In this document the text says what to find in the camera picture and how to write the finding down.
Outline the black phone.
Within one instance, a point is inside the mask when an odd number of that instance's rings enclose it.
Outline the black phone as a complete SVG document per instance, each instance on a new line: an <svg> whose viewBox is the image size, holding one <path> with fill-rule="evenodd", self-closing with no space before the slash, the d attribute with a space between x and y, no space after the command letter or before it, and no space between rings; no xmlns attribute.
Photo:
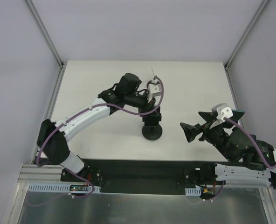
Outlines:
<svg viewBox="0 0 276 224"><path fill-rule="evenodd" d="M235 123L238 123L238 121L242 118L242 116L245 114L242 110L232 110L233 116L230 118Z"/></svg>
<svg viewBox="0 0 276 224"><path fill-rule="evenodd" d="M142 117L145 127L156 127L162 120L162 115L160 112L160 106L151 114Z"/></svg>

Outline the black phone stand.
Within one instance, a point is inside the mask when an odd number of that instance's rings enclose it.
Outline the black phone stand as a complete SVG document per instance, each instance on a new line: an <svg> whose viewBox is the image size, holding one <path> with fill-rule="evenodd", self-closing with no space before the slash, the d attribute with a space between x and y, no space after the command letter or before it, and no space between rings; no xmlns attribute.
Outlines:
<svg viewBox="0 0 276 224"><path fill-rule="evenodd" d="M238 123L238 121L239 121L239 118L237 118L237 117L231 117L231 118L229 118L231 121L233 121L233 122L235 122L235 123ZM223 124L222 124L222 127L223 128L225 128L225 129L230 129L230 128L232 128L234 125L233 124L231 124L230 122L228 122L228 121L225 121Z"/></svg>
<svg viewBox="0 0 276 224"><path fill-rule="evenodd" d="M144 126L142 128L142 135L147 139L147 140L158 140L163 133L163 129L161 125L158 126L152 126L152 127L147 127Z"/></svg>

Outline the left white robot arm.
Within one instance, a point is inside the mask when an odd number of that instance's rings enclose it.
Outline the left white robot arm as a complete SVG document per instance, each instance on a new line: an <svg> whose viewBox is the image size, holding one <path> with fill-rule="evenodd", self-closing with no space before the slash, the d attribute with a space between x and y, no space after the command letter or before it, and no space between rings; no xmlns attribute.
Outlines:
<svg viewBox="0 0 276 224"><path fill-rule="evenodd" d="M154 76L145 89L139 90L141 83L136 75L126 73L118 83L102 91L82 110L57 121L44 120L37 138L40 150L36 165L42 166L40 157L45 154L50 164L60 165L71 172L76 181L84 181L90 173L89 167L70 151L68 142L83 129L119 110L142 118L142 135L147 140L159 139L163 132L159 124L162 119L163 83Z"/></svg>

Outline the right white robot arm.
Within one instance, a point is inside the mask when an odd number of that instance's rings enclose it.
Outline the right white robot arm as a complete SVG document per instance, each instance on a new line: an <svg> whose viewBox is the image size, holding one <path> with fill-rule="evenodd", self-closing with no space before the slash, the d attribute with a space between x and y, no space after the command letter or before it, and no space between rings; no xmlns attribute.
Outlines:
<svg viewBox="0 0 276 224"><path fill-rule="evenodd" d="M244 111L230 110L222 121L217 119L217 112L199 112L199 115L206 121L205 124L192 126L180 123L189 143L201 134L199 141L212 144L228 162L237 163L242 160L242 166L259 173L270 169L271 186L276 190L275 149L269 143L246 133L237 124Z"/></svg>

